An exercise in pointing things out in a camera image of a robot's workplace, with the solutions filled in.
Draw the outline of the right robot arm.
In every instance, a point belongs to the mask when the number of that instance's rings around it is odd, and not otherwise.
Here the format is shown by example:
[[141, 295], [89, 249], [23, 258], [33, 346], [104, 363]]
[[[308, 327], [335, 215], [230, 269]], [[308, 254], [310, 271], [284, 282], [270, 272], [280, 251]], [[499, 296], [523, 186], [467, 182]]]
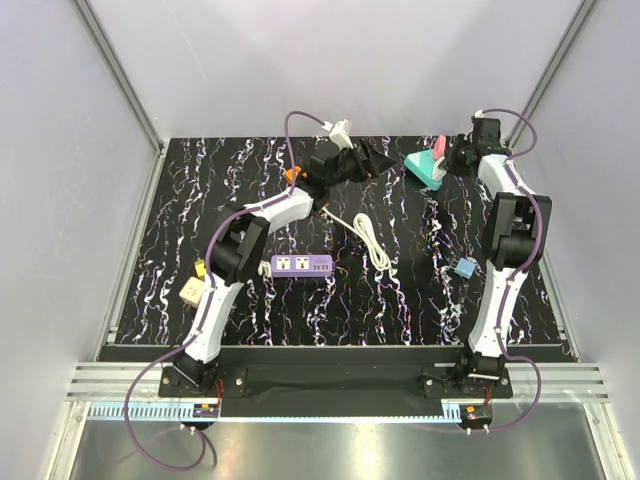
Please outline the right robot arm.
[[506, 377], [511, 360], [506, 352], [508, 325], [528, 271], [543, 255], [552, 210], [550, 197], [534, 193], [516, 172], [516, 155], [502, 142], [501, 122], [489, 116], [509, 112], [476, 112], [471, 132], [458, 135], [444, 157], [447, 172], [476, 177], [493, 199], [481, 239], [485, 289], [451, 378], [457, 390], [470, 397]]

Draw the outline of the pink plug adapter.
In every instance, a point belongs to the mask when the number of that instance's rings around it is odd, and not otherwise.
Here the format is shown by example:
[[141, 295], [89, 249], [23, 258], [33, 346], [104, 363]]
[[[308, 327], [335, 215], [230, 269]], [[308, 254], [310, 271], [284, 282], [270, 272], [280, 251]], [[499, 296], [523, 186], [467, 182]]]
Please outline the pink plug adapter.
[[447, 137], [445, 135], [439, 135], [432, 148], [433, 158], [435, 161], [440, 160], [445, 155], [447, 145]]

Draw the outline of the purple power strip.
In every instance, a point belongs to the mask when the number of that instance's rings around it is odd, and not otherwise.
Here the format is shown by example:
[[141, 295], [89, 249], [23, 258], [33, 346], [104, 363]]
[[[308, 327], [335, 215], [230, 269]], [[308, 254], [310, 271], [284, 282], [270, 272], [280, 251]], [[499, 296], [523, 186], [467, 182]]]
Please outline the purple power strip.
[[334, 261], [327, 254], [274, 255], [271, 274], [275, 278], [325, 278], [334, 272]]

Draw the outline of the blue usb charger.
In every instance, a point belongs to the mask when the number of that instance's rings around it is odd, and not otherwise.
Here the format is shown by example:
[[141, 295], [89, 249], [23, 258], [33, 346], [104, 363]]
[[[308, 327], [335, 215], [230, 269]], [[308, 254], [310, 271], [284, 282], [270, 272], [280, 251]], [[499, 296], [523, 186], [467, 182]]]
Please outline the blue usb charger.
[[477, 268], [477, 263], [473, 259], [460, 258], [454, 268], [454, 273], [461, 278], [471, 279]]

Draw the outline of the pink cube deer adapter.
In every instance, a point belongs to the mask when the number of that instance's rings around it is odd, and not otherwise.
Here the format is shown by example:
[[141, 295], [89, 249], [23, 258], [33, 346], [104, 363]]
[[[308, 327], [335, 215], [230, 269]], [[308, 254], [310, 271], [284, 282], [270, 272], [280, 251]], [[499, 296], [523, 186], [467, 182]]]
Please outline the pink cube deer adapter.
[[198, 308], [204, 295], [205, 282], [197, 277], [190, 277], [179, 292], [179, 298], [188, 306]]

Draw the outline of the orange power strip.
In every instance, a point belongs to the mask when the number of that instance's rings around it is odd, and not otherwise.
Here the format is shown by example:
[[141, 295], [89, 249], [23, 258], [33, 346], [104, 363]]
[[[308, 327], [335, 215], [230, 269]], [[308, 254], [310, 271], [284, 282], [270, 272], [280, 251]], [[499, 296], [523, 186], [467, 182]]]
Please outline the orange power strip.
[[299, 165], [296, 165], [294, 169], [288, 169], [285, 173], [285, 179], [288, 184], [292, 184], [294, 181], [298, 182], [301, 178], [306, 177], [306, 170]]

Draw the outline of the white plug adapter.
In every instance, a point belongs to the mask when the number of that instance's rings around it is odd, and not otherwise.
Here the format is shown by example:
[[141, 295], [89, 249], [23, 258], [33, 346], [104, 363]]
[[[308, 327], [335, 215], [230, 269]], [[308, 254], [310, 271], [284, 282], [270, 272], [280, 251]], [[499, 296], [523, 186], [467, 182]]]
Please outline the white plug adapter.
[[436, 182], [441, 182], [446, 174], [447, 170], [444, 167], [444, 159], [441, 158], [434, 163], [432, 177]]

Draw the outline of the yellow white charger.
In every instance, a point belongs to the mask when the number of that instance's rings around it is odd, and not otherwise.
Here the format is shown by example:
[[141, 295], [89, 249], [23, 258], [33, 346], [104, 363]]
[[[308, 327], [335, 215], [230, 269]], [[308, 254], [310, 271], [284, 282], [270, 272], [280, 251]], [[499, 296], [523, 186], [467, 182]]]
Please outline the yellow white charger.
[[200, 279], [200, 280], [204, 280], [206, 275], [207, 275], [207, 270], [206, 270], [206, 264], [205, 261], [203, 259], [198, 259], [195, 263], [194, 263], [194, 270], [195, 270], [195, 276]]

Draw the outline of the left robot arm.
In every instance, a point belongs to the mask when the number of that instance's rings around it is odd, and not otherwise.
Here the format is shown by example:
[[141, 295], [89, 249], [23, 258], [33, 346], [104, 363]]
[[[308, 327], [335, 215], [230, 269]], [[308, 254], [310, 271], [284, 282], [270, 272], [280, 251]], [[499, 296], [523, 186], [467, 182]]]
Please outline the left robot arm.
[[369, 140], [342, 148], [325, 142], [287, 171], [287, 189], [254, 204], [228, 203], [215, 223], [205, 253], [204, 289], [188, 337], [173, 366], [196, 396], [215, 386], [222, 334], [235, 299], [258, 272], [268, 237], [324, 207], [333, 187], [381, 176], [395, 161]]

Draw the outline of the teal power strip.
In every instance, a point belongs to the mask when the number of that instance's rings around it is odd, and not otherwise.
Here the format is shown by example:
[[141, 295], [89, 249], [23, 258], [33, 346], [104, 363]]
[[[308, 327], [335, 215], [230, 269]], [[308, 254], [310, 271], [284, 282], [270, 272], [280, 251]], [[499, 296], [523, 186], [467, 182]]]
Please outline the teal power strip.
[[408, 154], [404, 159], [404, 166], [430, 190], [438, 191], [442, 181], [436, 182], [432, 177], [435, 162], [432, 149], [428, 149]]

